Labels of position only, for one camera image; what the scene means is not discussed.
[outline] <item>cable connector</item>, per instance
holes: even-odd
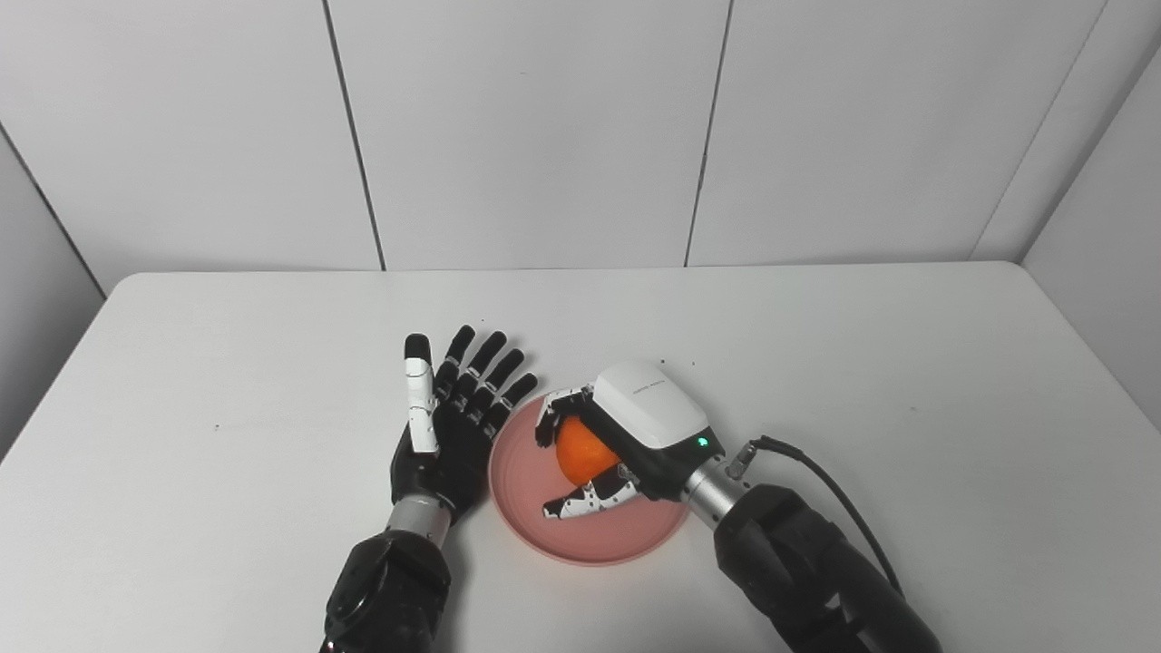
[[[747,467],[750,466],[750,461],[753,457],[758,454],[758,447],[753,446],[753,443],[745,443],[734,457],[734,460],[726,466],[726,475],[730,479],[737,481],[742,479],[742,474],[745,474]]]

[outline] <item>black cable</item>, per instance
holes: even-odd
[[[822,479],[822,482],[827,483],[827,487],[830,488],[830,491],[834,493],[836,497],[838,497],[838,502],[842,503],[843,508],[846,509],[846,512],[851,516],[851,519],[854,519],[854,525],[859,528],[859,532],[861,532],[863,537],[866,538],[867,544],[871,545],[871,551],[874,553],[874,557],[879,560],[879,566],[882,567],[882,573],[887,577],[887,582],[890,583],[890,587],[896,593],[899,593],[900,596],[903,596],[903,588],[902,586],[899,584],[899,576],[895,575],[895,569],[892,568],[890,562],[887,560],[887,554],[884,553],[882,547],[879,546],[879,540],[875,539],[874,533],[871,532],[871,526],[867,525],[866,519],[863,518],[863,515],[859,515],[858,509],[854,508],[853,503],[851,503],[850,497],[846,496],[846,493],[843,491],[843,488],[838,487],[838,483],[836,483],[835,480],[830,478],[830,474],[828,474],[825,469],[823,469],[817,462],[812,460],[810,457],[803,453],[801,449],[792,444],[784,443],[781,440],[776,440],[770,436],[762,436],[758,439],[750,440],[750,444],[752,444],[757,449],[772,451],[774,453],[780,453],[787,458],[798,460],[799,462],[805,465],[808,469],[814,472],[816,476]]]

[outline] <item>tangerine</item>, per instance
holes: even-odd
[[[565,417],[561,423],[556,435],[556,462],[572,485],[583,486],[620,461],[579,417]]]

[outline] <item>white fingertip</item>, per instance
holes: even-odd
[[[408,373],[408,422],[411,425],[411,449],[416,453],[438,453],[439,440],[432,424],[435,395],[432,392],[432,366],[421,358],[404,359]]]

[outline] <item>robotic arm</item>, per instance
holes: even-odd
[[[326,602],[320,653],[431,651],[452,586],[444,538],[483,497],[492,439],[536,387],[525,374],[500,393],[524,361],[513,349],[491,367],[507,342],[500,331],[461,371],[474,337],[461,328],[434,374],[427,337],[408,337],[408,426],[391,460],[395,508],[383,532],[351,551]]]
[[[885,557],[890,582],[798,494],[741,480],[758,449],[798,458],[837,490],[880,554],[842,490],[796,449],[764,437],[727,460],[701,408],[644,363],[611,367],[591,386],[547,397],[541,410],[541,446],[551,445],[564,421],[575,416],[620,459],[570,495],[548,502],[546,517],[613,509],[637,494],[683,501],[713,531],[719,568],[795,653],[940,651],[903,600]]]

